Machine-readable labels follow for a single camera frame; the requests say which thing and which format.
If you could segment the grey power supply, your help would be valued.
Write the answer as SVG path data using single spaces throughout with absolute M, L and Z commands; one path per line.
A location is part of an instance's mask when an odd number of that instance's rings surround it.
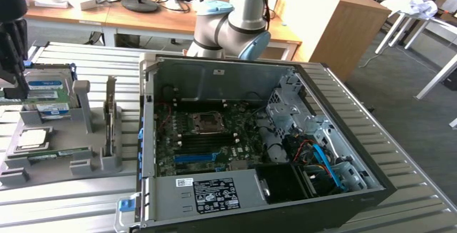
M 253 169 L 159 177 L 149 188 L 155 221 L 247 212 L 267 205 Z

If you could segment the white metal table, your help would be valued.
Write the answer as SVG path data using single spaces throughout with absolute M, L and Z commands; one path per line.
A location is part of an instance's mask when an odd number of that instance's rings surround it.
M 442 21 L 441 19 L 430 18 L 430 19 L 421 19 L 417 16 L 413 16 L 410 14 L 406 14 L 404 12 L 392 13 L 388 18 L 397 15 L 397 19 L 390 27 L 390 29 L 386 32 L 386 35 L 375 51 L 376 55 L 380 55 L 382 53 L 382 50 L 385 47 L 393 47 L 397 42 L 400 41 L 400 37 L 406 31 L 406 28 L 412 25 L 413 21 L 424 21 L 424 24 L 421 25 L 420 29 L 413 34 L 409 42 L 406 43 L 404 49 L 408 49 L 414 42 L 418 35 L 422 33 L 425 27 L 428 24 L 436 24 L 449 32 L 452 32 L 456 35 L 457 40 L 457 27 L 450 25 L 448 22 Z M 450 73 L 457 69 L 457 53 L 441 69 L 441 71 L 437 73 L 437 75 L 433 77 L 433 79 L 429 81 L 426 86 L 421 89 L 421 91 L 417 93 L 414 98 L 417 100 L 421 100 L 430 90 L 434 88 L 434 86 L 444 81 L 444 79 L 450 75 Z

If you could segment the wooden desk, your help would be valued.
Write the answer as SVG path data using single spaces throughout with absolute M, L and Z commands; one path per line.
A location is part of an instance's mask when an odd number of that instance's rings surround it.
M 160 7 L 152 13 L 137 13 L 129 11 L 121 5 L 113 5 L 107 8 L 104 21 L 96 21 L 92 17 L 83 18 L 71 12 L 53 12 L 48 8 L 33 7 L 27 12 L 25 19 L 53 22 L 63 26 L 61 29 L 67 29 L 68 26 L 75 25 L 99 25 L 101 27 L 100 31 L 104 34 L 105 45 L 112 47 L 115 46 L 115 34 L 127 33 L 136 35 L 140 31 L 144 32 L 144 35 L 149 36 L 193 40 L 196 20 L 199 18 L 196 13 L 197 12 L 179 13 L 164 7 Z M 289 61 L 301 41 L 292 31 L 283 26 L 281 21 L 271 17 L 271 14 L 267 29 L 271 33 L 269 43 L 280 42 L 288 45 L 288 53 L 283 59 Z

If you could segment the metal CPU socket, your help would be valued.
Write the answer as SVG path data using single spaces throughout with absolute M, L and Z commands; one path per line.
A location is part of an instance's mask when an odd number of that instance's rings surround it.
M 217 134 L 225 131 L 223 114 L 217 111 L 189 114 L 191 132 L 196 134 Z

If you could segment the blue expansion slot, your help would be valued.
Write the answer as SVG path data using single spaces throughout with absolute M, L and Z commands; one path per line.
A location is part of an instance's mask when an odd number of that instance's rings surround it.
M 213 162 L 216 161 L 217 154 L 196 154 L 196 155 L 176 155 L 173 160 L 175 163 L 199 163 L 199 162 Z

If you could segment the grey parts rack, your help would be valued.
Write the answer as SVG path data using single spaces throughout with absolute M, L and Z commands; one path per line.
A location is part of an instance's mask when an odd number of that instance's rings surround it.
M 87 80 L 73 82 L 73 92 L 79 99 L 79 108 L 71 109 L 68 118 L 45 120 L 37 111 L 23 111 L 11 139 L 5 158 L 0 164 L 0 190 L 15 189 L 75 179 L 111 176 L 123 171 L 121 151 L 121 107 L 117 106 L 116 152 L 104 156 L 105 119 L 103 107 L 92 108 L 88 102 L 91 83 Z M 16 149 L 23 131 L 44 129 L 45 142 L 39 148 L 19 151 Z M 91 151 L 75 152 L 73 155 L 48 160 L 28 160 L 25 157 L 8 159 L 7 155 L 91 147 Z

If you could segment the hard disk with blue labels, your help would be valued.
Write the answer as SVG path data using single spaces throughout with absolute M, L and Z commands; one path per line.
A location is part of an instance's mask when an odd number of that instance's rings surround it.
M 69 117 L 71 109 L 79 108 L 73 92 L 76 65 L 35 63 L 25 69 L 24 76 L 29 88 L 24 110 L 37 111 L 45 120 Z

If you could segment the green motherboard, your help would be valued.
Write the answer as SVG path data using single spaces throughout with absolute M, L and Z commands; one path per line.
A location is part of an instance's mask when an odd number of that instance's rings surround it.
M 156 131 L 156 168 L 159 176 L 183 176 L 209 172 L 237 171 L 255 168 L 268 161 L 267 146 L 261 133 L 269 133 L 271 126 L 260 126 L 264 107 L 249 101 L 181 102 L 160 104 L 155 108 Z M 191 132 L 189 114 L 217 111 L 223 114 L 225 131 L 232 134 L 236 145 L 212 152 L 187 152 L 181 150 L 183 135 Z M 216 153 L 213 162 L 175 163 L 176 155 Z

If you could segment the graphics card with metal bracket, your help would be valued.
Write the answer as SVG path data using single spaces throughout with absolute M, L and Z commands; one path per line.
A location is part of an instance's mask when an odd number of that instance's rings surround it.
M 116 135 L 116 118 L 117 106 L 115 100 L 116 78 L 108 76 L 104 102 L 104 119 L 105 119 L 105 147 L 104 156 L 113 156 L 116 152 L 115 135 Z

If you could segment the silver CPU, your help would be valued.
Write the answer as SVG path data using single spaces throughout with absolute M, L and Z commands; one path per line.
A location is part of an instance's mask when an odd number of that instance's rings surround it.
M 45 137 L 47 131 L 44 129 L 23 131 L 19 137 L 16 149 L 21 151 L 39 148 L 45 142 Z

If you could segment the black box on floor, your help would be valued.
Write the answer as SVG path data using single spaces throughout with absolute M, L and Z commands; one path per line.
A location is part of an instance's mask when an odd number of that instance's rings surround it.
M 457 69 L 449 73 L 441 84 L 452 91 L 457 91 Z

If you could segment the metal disk bay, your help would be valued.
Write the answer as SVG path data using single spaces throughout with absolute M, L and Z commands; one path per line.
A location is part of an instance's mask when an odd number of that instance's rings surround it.
M 331 116 L 316 89 L 299 73 L 281 77 L 267 107 L 275 133 L 265 136 L 267 153 L 303 168 L 320 196 L 377 189 L 381 185 L 349 139 L 344 123 Z

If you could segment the black open PC case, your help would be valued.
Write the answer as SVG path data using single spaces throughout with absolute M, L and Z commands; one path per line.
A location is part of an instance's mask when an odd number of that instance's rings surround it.
M 136 192 L 132 212 L 116 211 L 115 229 L 120 233 L 284 233 L 319 232 L 339 228 L 357 213 L 379 205 L 396 191 L 373 156 L 361 143 L 357 152 L 380 182 L 377 189 L 327 194 L 313 190 L 303 168 L 289 162 L 279 162 L 267 154 L 268 161 L 252 168 L 256 171 L 267 205 L 255 210 L 220 216 L 195 216 L 167 221 L 155 221 L 148 216 L 149 188 L 159 177 L 156 168 L 155 108 L 165 103 L 249 101 L 264 107 L 260 126 L 268 122 L 265 107 L 280 79 L 296 72 L 303 81 L 329 105 L 331 116 L 344 123 L 349 139 L 360 141 L 351 130 L 325 88 L 316 76 L 328 74 L 320 66 L 292 62 L 241 61 L 237 59 L 199 58 L 163 54 L 140 56 L 140 123 L 137 136 Z M 261 139 L 267 146 L 265 136 Z

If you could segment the wooden cabinet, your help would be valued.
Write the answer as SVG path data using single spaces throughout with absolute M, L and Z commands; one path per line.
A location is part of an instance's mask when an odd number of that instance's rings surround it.
M 373 0 L 277 0 L 276 14 L 301 40 L 292 60 L 351 77 L 390 11 Z

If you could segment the blue case latch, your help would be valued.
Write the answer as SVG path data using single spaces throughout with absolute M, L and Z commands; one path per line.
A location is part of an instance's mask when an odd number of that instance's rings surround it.
M 135 208 L 136 208 L 136 201 L 135 201 L 135 199 L 121 199 L 117 202 L 117 210 L 121 213 L 132 212 L 135 210 Z

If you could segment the green RAM stick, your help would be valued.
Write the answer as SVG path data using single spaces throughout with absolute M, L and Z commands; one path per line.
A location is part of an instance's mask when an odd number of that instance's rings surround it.
M 80 151 L 91 151 L 91 147 L 79 147 L 79 148 L 71 148 L 64 150 L 47 150 L 47 151 L 33 151 L 33 152 L 24 152 L 17 154 L 7 155 L 8 159 L 19 159 L 19 158 L 27 158 L 28 160 L 48 160 L 48 159 L 56 159 L 59 157 L 65 157 L 73 155 L 75 152 Z

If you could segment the black RAM slot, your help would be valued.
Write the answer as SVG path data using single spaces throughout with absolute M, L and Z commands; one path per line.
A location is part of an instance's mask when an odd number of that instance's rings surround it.
M 235 142 L 183 142 L 183 148 L 235 146 Z
M 235 139 L 232 138 L 185 138 L 183 139 L 183 142 L 189 143 L 204 143 L 204 142 L 235 142 Z
M 233 139 L 232 134 L 193 134 L 183 135 L 183 140 L 209 140 L 209 139 Z
M 233 146 L 195 146 L 195 147 L 191 147 L 191 146 L 184 146 L 181 147 L 181 150 L 183 151 L 187 151 L 187 152 L 212 152 L 212 151 L 219 151 L 221 148 L 225 148 L 225 147 L 233 147 Z

